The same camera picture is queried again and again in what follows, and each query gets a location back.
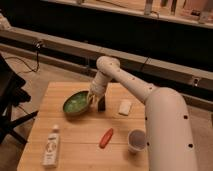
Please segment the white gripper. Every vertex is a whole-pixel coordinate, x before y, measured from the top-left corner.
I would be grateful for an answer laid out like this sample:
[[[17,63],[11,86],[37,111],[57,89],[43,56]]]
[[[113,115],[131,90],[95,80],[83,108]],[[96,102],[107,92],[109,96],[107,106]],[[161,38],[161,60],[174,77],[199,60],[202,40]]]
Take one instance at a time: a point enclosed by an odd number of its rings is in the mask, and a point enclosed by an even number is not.
[[[92,104],[95,104],[98,102],[99,112],[105,111],[106,109],[106,103],[105,103],[106,89],[107,89],[106,86],[103,86],[100,83],[97,83],[95,81],[92,81],[89,87],[87,100],[91,102]]]

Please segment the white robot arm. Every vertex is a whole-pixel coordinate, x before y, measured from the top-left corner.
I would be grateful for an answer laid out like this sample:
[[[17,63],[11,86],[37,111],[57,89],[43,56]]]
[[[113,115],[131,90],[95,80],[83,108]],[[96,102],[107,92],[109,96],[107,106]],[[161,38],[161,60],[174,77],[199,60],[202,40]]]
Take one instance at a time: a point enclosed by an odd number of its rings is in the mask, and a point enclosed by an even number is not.
[[[89,93],[101,98],[115,79],[145,105],[149,171],[198,171],[187,104],[168,87],[158,87],[120,68],[116,58],[97,59],[97,73]]]

